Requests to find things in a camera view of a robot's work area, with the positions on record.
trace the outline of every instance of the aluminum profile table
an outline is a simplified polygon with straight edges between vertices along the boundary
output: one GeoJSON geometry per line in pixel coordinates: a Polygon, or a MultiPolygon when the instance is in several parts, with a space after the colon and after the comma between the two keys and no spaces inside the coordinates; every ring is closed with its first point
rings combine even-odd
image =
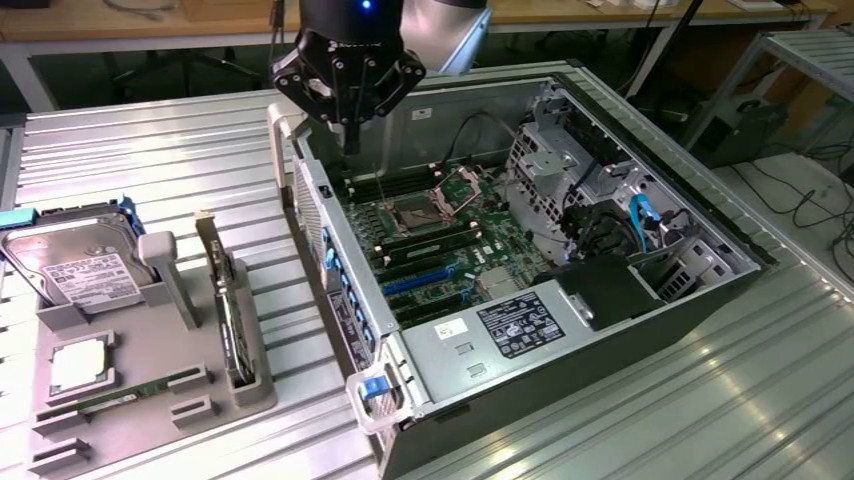
{"type": "Polygon", "coordinates": [[[718,106],[735,92],[763,53],[774,55],[849,102],[854,102],[854,35],[837,29],[760,33],[744,50],[706,108],[686,129],[682,141],[686,148],[690,149],[696,143],[718,106]]]}
{"type": "MultiPolygon", "coordinates": [[[[779,265],[674,347],[407,477],[850,477],[850,287],[599,80],[583,69],[570,77],[779,265]]],[[[263,121],[273,100],[240,94],[35,115],[15,132],[24,149],[17,204],[75,205],[129,193],[149,229],[175,231],[181,268],[203,261],[191,212],[216,212],[223,240],[249,264],[276,380],[271,411],[87,479],[376,476],[275,203],[263,121]]],[[[0,477],[13,478],[23,472],[35,298],[13,274],[0,296],[0,477]]]]}

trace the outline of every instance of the blue cable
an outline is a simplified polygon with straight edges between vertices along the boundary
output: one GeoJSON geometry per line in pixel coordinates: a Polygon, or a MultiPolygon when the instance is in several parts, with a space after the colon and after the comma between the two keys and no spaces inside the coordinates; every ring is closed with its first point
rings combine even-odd
{"type": "Polygon", "coordinates": [[[643,251],[643,253],[647,253],[648,249],[646,246],[646,233],[643,230],[640,213],[638,211],[643,212],[643,215],[652,218],[652,220],[655,220],[656,222],[660,222],[662,216],[652,209],[652,205],[650,205],[650,199],[643,193],[639,193],[638,195],[631,197],[631,200],[628,202],[628,216],[631,217],[631,225],[635,227],[638,235],[640,236],[640,250],[643,251]]]}

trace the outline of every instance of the power supply label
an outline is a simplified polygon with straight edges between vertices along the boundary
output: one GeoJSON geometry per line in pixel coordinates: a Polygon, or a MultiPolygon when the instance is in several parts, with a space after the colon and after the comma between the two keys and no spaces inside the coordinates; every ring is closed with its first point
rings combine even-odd
{"type": "Polygon", "coordinates": [[[478,316],[506,358],[515,358],[564,337],[536,292],[479,310],[478,316]]]}

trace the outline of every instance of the blue connector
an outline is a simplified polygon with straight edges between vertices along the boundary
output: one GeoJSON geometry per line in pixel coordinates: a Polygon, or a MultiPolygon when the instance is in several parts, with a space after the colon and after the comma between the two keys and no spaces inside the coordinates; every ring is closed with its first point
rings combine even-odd
{"type": "Polygon", "coordinates": [[[136,235],[145,235],[145,227],[139,219],[139,215],[136,215],[136,204],[133,203],[133,200],[131,200],[131,197],[121,195],[117,203],[119,207],[124,209],[124,213],[131,218],[131,228],[133,229],[133,232],[136,232],[136,235]]]}
{"type": "Polygon", "coordinates": [[[0,230],[29,227],[36,224],[39,213],[35,208],[17,208],[0,212],[0,230]]]}
{"type": "Polygon", "coordinates": [[[454,276],[455,271],[456,271],[456,264],[448,265],[440,270],[434,270],[432,272],[428,272],[424,275],[419,275],[415,278],[410,278],[408,280],[391,283],[383,287],[383,294],[394,295],[395,293],[406,292],[407,290],[412,290],[414,288],[418,288],[430,283],[447,280],[454,276]]]}
{"type": "Polygon", "coordinates": [[[337,260],[337,255],[335,254],[335,249],[329,248],[325,251],[325,258],[323,260],[323,264],[325,265],[327,270],[332,270],[335,267],[335,261],[337,260]]]}
{"type": "Polygon", "coordinates": [[[362,385],[359,385],[359,396],[362,400],[368,400],[380,395],[386,395],[391,391],[391,385],[386,375],[368,378],[362,385]]]}

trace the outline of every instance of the blue pcie slot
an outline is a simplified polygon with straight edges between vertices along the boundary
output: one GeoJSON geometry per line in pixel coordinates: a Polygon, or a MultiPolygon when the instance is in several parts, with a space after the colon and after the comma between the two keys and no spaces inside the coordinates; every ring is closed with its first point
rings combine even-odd
{"type": "Polygon", "coordinates": [[[455,270],[456,264],[448,265],[447,267],[439,270],[434,270],[432,272],[427,272],[426,274],[419,275],[415,278],[391,283],[383,287],[383,294],[394,295],[395,293],[406,292],[407,290],[412,290],[414,288],[418,288],[430,283],[447,280],[454,275],[455,270]]]}

